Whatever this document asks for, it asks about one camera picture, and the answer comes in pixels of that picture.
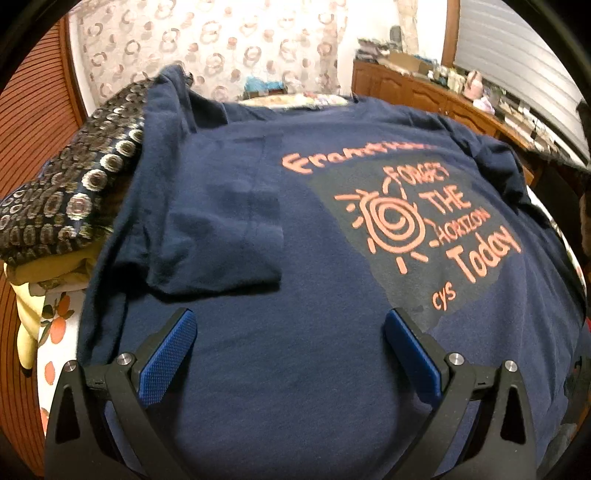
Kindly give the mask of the navy printed t-shirt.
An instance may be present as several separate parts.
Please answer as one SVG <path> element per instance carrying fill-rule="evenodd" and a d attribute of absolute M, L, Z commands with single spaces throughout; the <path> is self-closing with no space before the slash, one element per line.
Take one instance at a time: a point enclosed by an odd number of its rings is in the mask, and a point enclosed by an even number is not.
<path fill-rule="evenodd" d="M 195 475 L 382 478 L 428 414 L 383 336 L 394 307 L 470 362 L 514 360 L 545 455 L 586 296 L 507 145 L 375 98 L 216 103 L 175 65 L 148 90 L 142 145 L 78 354 L 107 363 L 194 312 L 152 415 Z"/>

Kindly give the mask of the white orange-print bed sheet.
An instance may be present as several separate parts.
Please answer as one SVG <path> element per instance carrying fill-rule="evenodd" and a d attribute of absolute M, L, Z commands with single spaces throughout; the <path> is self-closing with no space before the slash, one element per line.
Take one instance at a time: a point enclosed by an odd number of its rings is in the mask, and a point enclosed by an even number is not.
<path fill-rule="evenodd" d="M 527 187 L 527 191 L 531 202 L 543 211 L 563 241 L 569 259 L 575 267 L 585 294 L 587 294 L 585 275 L 573 249 L 541 199 L 530 186 Z M 459 303 L 456 297 L 457 289 L 453 282 L 446 281 L 439 291 L 432 292 L 427 305 L 434 311 L 448 312 L 451 310 L 450 303 L 452 306 Z M 45 298 L 43 307 L 46 307 L 46 313 L 53 313 L 53 316 L 41 318 L 36 365 L 40 420 L 44 436 L 47 433 L 51 405 L 60 371 L 68 360 L 76 359 L 77 338 L 84 299 L 85 289 L 52 293 Z"/>

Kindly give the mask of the yellow folded blanket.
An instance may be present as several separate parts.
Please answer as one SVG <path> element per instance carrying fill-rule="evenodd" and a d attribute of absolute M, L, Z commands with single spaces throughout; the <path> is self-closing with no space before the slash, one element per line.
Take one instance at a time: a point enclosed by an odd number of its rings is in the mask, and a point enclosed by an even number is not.
<path fill-rule="evenodd" d="M 103 240 L 97 240 L 81 250 L 49 255 L 18 266 L 1 262 L 16 295 L 20 321 L 16 348 L 23 369 L 33 367 L 46 296 L 86 289 L 103 244 Z"/>

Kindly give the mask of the dark circle-patterned folded garment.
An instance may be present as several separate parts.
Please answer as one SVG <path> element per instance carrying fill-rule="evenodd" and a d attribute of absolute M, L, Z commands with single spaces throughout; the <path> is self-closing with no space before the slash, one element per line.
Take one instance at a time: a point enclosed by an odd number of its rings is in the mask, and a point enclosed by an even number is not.
<path fill-rule="evenodd" d="M 37 177 L 1 201 L 1 260 L 23 265 L 88 246 L 115 217 L 115 196 L 141 156 L 152 81 L 132 82 L 98 107 Z"/>

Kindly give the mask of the pink kettle jug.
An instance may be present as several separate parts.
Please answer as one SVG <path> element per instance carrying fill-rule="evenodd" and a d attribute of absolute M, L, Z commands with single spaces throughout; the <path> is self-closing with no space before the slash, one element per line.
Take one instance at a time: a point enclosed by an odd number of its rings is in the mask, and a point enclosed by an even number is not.
<path fill-rule="evenodd" d="M 482 74 L 476 70 L 471 71 L 466 78 L 463 90 L 464 97 L 471 101 L 481 99 L 483 96 L 483 90 L 484 85 Z"/>

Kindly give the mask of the wooden sideboard cabinet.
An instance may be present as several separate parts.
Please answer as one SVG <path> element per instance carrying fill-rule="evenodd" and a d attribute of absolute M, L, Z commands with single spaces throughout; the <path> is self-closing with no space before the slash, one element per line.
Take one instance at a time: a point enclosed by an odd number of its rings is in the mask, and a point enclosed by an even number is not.
<path fill-rule="evenodd" d="M 353 61 L 352 91 L 356 95 L 445 115 L 478 134 L 501 140 L 517 153 L 525 169 L 526 183 L 533 188 L 539 180 L 539 169 L 526 160 L 530 146 L 518 133 L 494 115 L 477 109 L 459 94 L 383 65 L 360 60 Z"/>

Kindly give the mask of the open cardboard box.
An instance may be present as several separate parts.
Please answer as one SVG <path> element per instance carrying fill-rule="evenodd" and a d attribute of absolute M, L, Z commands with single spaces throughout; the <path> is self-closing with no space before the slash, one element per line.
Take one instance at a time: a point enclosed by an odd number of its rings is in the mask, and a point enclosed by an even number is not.
<path fill-rule="evenodd" d="M 388 60 L 394 66 L 402 68 L 411 74 L 427 76 L 428 72 L 433 69 L 431 62 L 403 52 L 391 51 Z"/>

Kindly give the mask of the box with blue cloth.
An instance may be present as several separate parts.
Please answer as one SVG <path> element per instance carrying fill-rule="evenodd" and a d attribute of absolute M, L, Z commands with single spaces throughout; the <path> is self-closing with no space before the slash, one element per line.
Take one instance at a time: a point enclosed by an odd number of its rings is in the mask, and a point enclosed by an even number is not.
<path fill-rule="evenodd" d="M 245 82 L 242 98 L 250 99 L 262 96 L 286 94 L 287 88 L 280 81 L 263 81 L 256 77 L 249 77 Z"/>

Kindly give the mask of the floral beige bed quilt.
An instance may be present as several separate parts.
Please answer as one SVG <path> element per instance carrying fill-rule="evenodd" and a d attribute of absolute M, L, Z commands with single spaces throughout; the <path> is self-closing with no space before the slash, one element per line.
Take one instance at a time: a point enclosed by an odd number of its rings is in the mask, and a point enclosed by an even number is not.
<path fill-rule="evenodd" d="M 240 104 L 250 107 L 265 107 L 274 110 L 322 109 L 349 105 L 349 100 L 335 94 L 273 94 L 242 100 Z"/>

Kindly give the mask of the grey window blind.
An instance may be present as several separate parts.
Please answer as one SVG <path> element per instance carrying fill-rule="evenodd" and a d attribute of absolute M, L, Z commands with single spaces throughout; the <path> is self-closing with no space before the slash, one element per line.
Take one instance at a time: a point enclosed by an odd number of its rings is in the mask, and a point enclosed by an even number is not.
<path fill-rule="evenodd" d="M 588 160 L 577 113 L 581 91 L 549 45 L 505 2 L 460 3 L 455 64 L 524 101 Z"/>

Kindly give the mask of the beige side curtain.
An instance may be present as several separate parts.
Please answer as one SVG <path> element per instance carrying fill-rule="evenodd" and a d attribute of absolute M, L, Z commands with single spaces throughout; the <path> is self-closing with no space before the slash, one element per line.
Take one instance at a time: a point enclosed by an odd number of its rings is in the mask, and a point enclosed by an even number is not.
<path fill-rule="evenodd" d="M 419 36 L 417 30 L 418 1 L 397 0 L 399 25 L 402 30 L 404 50 L 407 54 L 419 53 Z"/>

